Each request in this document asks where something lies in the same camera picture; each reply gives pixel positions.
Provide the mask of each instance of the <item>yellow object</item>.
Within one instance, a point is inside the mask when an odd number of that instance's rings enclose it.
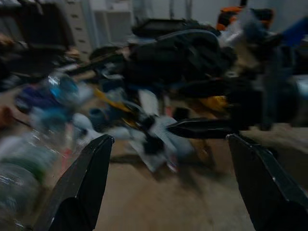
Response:
[[[227,99],[225,96],[212,96],[206,99],[199,99],[199,101],[206,107],[216,112],[224,112],[227,107]]]
[[[118,108],[118,109],[120,109],[120,110],[122,110],[122,111],[124,111],[124,112],[130,112],[130,111],[131,111],[131,110],[129,110],[123,103],[121,103],[121,102],[114,102],[114,101],[109,100],[109,99],[106,97],[105,93],[101,92],[101,91],[98,90],[98,89],[95,89],[95,90],[94,90],[94,95],[95,95],[97,98],[103,100],[104,102],[110,104],[111,106],[113,106],[113,107],[115,107],[115,108]]]

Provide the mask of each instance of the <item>concrete floor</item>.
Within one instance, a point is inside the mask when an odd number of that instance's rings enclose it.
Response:
[[[163,167],[152,175],[144,165],[110,164],[96,225],[103,230],[252,231],[225,141],[212,140],[213,170]],[[116,142],[112,156],[123,149]]]

